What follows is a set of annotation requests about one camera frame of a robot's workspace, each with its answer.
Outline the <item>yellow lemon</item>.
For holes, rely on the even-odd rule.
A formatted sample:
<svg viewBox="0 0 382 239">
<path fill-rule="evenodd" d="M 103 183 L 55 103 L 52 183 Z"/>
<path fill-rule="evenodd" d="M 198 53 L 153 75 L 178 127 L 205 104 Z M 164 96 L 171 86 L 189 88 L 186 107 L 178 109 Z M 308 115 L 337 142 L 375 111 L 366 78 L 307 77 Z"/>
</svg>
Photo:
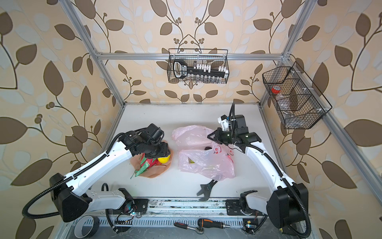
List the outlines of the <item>yellow lemon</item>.
<svg viewBox="0 0 382 239">
<path fill-rule="evenodd" d="M 167 163 L 170 159 L 171 155 L 169 154 L 168 156 L 166 157 L 159 157 L 157 158 L 157 160 L 161 163 L 161 164 L 164 164 L 164 163 Z"/>
</svg>

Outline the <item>pink plastic bag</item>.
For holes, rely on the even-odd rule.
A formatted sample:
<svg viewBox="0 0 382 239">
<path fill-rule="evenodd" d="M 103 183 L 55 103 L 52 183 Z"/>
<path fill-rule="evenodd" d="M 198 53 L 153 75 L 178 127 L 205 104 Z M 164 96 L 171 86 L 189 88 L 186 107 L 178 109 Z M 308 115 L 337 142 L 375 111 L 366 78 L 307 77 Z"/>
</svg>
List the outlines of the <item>pink plastic bag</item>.
<svg viewBox="0 0 382 239">
<path fill-rule="evenodd" d="M 232 179 L 235 177 L 234 152 L 208 139 L 211 133 L 213 130 L 200 125 L 179 127 L 172 132 L 172 139 L 179 147 L 179 170 L 216 181 Z"/>
</svg>

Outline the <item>peach fruit plate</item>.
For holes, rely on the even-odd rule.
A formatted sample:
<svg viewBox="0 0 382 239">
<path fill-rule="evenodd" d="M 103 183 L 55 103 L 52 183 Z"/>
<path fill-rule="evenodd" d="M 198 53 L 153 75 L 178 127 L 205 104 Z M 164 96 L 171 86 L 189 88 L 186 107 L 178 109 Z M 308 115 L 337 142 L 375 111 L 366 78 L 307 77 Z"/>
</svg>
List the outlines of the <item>peach fruit plate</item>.
<svg viewBox="0 0 382 239">
<path fill-rule="evenodd" d="M 139 176 L 146 177 L 146 178 L 155 178 L 163 174 L 165 171 L 167 171 L 170 168 L 172 163 L 172 150 L 169 148 L 169 151 L 170 151 L 171 157 L 167 163 L 161 164 L 160 162 L 158 162 L 157 165 L 154 165 L 148 171 L 144 172 L 143 174 Z"/>
</svg>

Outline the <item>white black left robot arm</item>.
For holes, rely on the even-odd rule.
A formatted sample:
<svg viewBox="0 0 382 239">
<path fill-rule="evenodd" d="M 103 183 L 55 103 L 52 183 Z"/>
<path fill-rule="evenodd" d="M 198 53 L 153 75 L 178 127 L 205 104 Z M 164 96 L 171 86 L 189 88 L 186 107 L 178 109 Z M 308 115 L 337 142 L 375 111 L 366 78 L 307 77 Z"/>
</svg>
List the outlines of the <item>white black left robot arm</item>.
<svg viewBox="0 0 382 239">
<path fill-rule="evenodd" d="M 22 215 L 28 219 L 60 216 L 64 222 L 71 222 L 93 211 L 130 211 L 133 198 L 126 189 L 95 192 L 91 187 L 112 169 L 136 155 L 143 154 L 148 159 L 169 157 L 171 153 L 168 144 L 163 141 L 164 135 L 153 123 L 146 128 L 117 134 L 107 150 L 87 164 L 66 175 L 53 175 L 49 180 L 50 188 L 32 198 L 24 206 Z M 30 207 L 47 194 L 51 196 L 57 212 L 30 213 Z"/>
</svg>

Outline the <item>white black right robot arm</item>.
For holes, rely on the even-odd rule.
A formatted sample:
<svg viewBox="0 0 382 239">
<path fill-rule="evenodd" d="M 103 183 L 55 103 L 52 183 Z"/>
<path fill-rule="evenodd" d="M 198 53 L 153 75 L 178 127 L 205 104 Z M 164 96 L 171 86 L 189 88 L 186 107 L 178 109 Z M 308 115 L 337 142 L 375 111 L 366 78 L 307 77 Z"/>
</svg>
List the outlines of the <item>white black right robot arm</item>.
<svg viewBox="0 0 382 239">
<path fill-rule="evenodd" d="M 271 192 L 263 198 L 250 192 L 244 197 L 244 208 L 263 213 L 272 224 L 287 227 L 299 238 L 307 239 L 312 232 L 308 212 L 308 189 L 295 183 L 271 158 L 261 138 L 250 132 L 243 115 L 235 113 L 232 105 L 228 115 L 222 115 L 220 127 L 208 135 L 208 139 L 243 152 L 249 157 L 265 178 Z"/>
</svg>

